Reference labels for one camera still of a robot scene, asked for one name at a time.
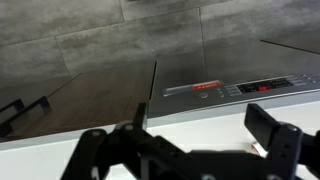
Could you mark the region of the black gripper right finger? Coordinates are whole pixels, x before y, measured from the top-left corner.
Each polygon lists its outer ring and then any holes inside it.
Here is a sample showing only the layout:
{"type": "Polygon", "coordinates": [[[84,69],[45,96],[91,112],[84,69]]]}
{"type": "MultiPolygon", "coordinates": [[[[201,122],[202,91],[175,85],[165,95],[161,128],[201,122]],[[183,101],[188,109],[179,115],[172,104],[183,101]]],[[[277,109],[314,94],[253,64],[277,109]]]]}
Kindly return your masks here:
{"type": "Polygon", "coordinates": [[[320,177],[320,131],[304,133],[293,124],[277,121],[254,103],[247,105],[244,125],[267,151],[262,175],[268,180],[300,180],[298,165],[320,177]]]}

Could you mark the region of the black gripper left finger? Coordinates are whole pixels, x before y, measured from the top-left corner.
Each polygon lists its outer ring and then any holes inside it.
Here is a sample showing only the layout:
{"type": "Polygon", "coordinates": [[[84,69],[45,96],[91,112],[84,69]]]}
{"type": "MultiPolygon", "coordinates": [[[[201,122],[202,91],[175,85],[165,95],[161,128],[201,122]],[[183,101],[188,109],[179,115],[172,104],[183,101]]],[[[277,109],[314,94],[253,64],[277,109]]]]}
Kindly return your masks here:
{"type": "Polygon", "coordinates": [[[145,131],[147,104],[140,103],[132,120],[116,125],[111,133],[85,131],[76,145],[61,180],[104,180],[113,165],[124,164],[138,180],[156,180],[157,168],[142,145],[152,138],[145,131]]]}

